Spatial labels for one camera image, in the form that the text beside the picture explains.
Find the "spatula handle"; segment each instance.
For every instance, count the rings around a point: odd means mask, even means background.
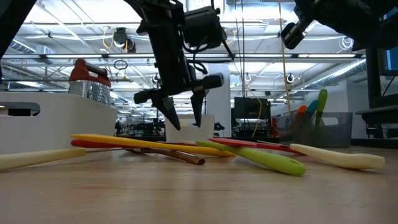
[[[347,169],[383,169],[385,158],[370,154],[347,154],[319,149],[300,144],[291,144],[290,148],[308,156],[329,162]]]
[[[0,155],[0,171],[86,155],[84,149],[60,149]]]
[[[229,147],[215,142],[197,142],[199,146],[215,147],[221,150],[232,152],[250,161],[256,162],[260,165],[266,166],[272,170],[283,172],[290,175],[303,175],[305,173],[305,166],[299,161],[289,157],[272,154],[264,151],[257,151],[255,149],[245,147]]]

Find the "yellow cable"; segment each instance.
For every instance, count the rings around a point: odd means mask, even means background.
[[[235,62],[234,62],[234,65],[235,65],[235,68],[236,68],[236,71],[238,71],[238,73],[240,74],[240,72],[239,72],[239,69],[238,69],[238,67],[236,66],[236,64],[235,64]],[[260,116],[261,116],[261,111],[262,111],[262,103],[261,103],[261,100],[251,91],[251,89],[246,85],[246,83],[244,84],[244,87],[245,87],[245,89],[247,89],[247,90],[249,90],[250,91],[250,93],[259,101],[259,103],[260,103],[260,110],[259,110],[259,116],[257,117],[257,121],[256,121],[256,127],[254,128],[254,131],[253,131],[253,134],[251,135],[251,137],[253,138],[254,137],[254,135],[256,134],[256,131],[257,131],[257,127],[258,127],[258,125],[259,125],[259,122],[260,122]]]
[[[112,42],[111,42],[111,46],[106,45],[106,44],[105,44],[105,39],[102,39],[102,44],[103,44],[104,47],[106,47],[107,49],[111,49],[111,48],[113,47],[113,34],[114,34],[114,32],[112,33]]]
[[[251,94],[259,101],[259,103],[260,103],[260,110],[259,110],[259,116],[257,117],[257,121],[256,121],[256,127],[254,128],[253,134],[251,135],[251,137],[253,138],[254,135],[255,135],[255,133],[256,133],[256,131],[257,131],[257,127],[258,127],[258,125],[259,125],[259,122],[260,122],[260,116],[261,116],[261,111],[262,111],[262,103],[261,103],[261,100],[260,100],[258,97],[256,97],[255,94],[249,89],[249,87],[246,85],[246,83],[244,84],[244,86],[245,86],[245,88],[247,88],[247,89],[250,91],[250,93],[251,93]]]
[[[279,26],[280,26],[280,33],[282,33],[282,6],[280,3],[280,0],[278,0],[279,2]],[[292,114],[291,110],[290,110],[290,100],[289,100],[289,91],[287,90],[287,80],[286,80],[286,61],[285,61],[285,46],[284,43],[282,41],[282,39],[280,40],[280,44],[282,46],[282,62],[284,65],[284,81],[285,81],[285,90],[286,90],[286,100],[287,100],[287,108],[289,111],[289,115]]]

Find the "ceiling light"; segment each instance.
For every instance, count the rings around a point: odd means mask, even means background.
[[[27,85],[27,86],[31,86],[31,87],[36,87],[36,88],[41,87],[40,84],[35,83],[35,82],[17,82],[17,83],[21,84],[21,85]]]
[[[251,76],[247,73],[247,74],[244,76],[244,80],[245,80],[246,82],[250,82]]]
[[[299,54],[300,58],[353,58],[355,54]]]
[[[153,58],[154,54],[110,54],[109,58]]]
[[[286,81],[289,84],[292,84],[294,82],[294,75],[292,75],[291,73],[286,77]]]
[[[116,93],[114,93],[114,92],[111,92],[111,97],[114,98],[114,99],[119,98],[119,96]]]
[[[83,54],[83,55],[46,55],[47,58],[101,58],[98,54]]]
[[[281,58],[282,54],[244,54],[247,58]],[[243,54],[238,54],[237,57],[243,57]],[[285,54],[285,57],[292,57],[291,54]]]
[[[29,55],[4,55],[2,59],[35,59],[40,58],[39,55],[29,54]]]
[[[105,51],[107,54],[109,54],[109,52],[106,49],[100,49],[100,51]]]
[[[43,91],[69,91],[68,89],[59,89],[59,90],[57,90],[57,89],[46,89],[46,90],[43,90]]]
[[[186,57],[193,57],[193,54],[186,54]],[[195,58],[229,58],[228,54],[196,54]]]

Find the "wooden handle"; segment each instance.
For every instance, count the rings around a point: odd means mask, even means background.
[[[0,155],[0,171],[86,155],[84,149],[60,149]]]
[[[257,151],[255,149],[244,147],[229,147],[215,142],[201,142],[197,141],[198,146],[216,147],[221,150],[232,152],[250,161],[256,162],[260,165],[266,166],[272,170],[276,170],[290,175],[303,175],[305,173],[305,166],[299,161],[289,157],[272,154],[264,151]]]
[[[157,154],[173,157],[176,159],[180,159],[182,161],[185,161],[186,163],[193,164],[193,165],[203,165],[206,162],[206,160],[201,157],[197,157],[197,156],[188,154],[186,152],[180,152],[180,151],[170,151],[170,150],[164,150],[164,149],[149,149],[149,148],[133,149],[133,151],[139,151],[141,153],[157,153]]]
[[[347,154],[333,152],[300,144],[291,144],[290,148],[308,156],[329,162],[347,169],[383,169],[385,158],[370,154]]]

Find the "ceiling pipe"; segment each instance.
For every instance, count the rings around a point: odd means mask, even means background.
[[[364,66],[365,59],[359,59],[356,62],[351,62],[347,64],[338,65],[327,72],[321,73],[316,76],[306,85],[301,84],[300,86],[296,86],[299,89],[306,88],[316,88],[319,84],[323,86],[330,85],[332,83],[337,83],[340,80],[351,77],[360,72],[366,72],[366,66]]]
[[[84,46],[87,46],[88,48],[90,48],[92,51],[98,53],[97,50],[95,50],[89,43],[87,43],[85,40],[83,40],[82,38],[80,38],[77,34],[74,33],[74,31],[72,31],[71,29],[69,29],[68,26],[66,26],[60,19],[58,19],[55,15],[53,15],[50,11],[48,11],[44,4],[42,2],[36,2],[35,4],[38,8],[40,8],[41,10],[43,10],[44,12],[46,12],[48,15],[50,15],[51,17],[53,17],[57,23],[64,28],[68,33],[70,33],[72,36],[76,37]]]

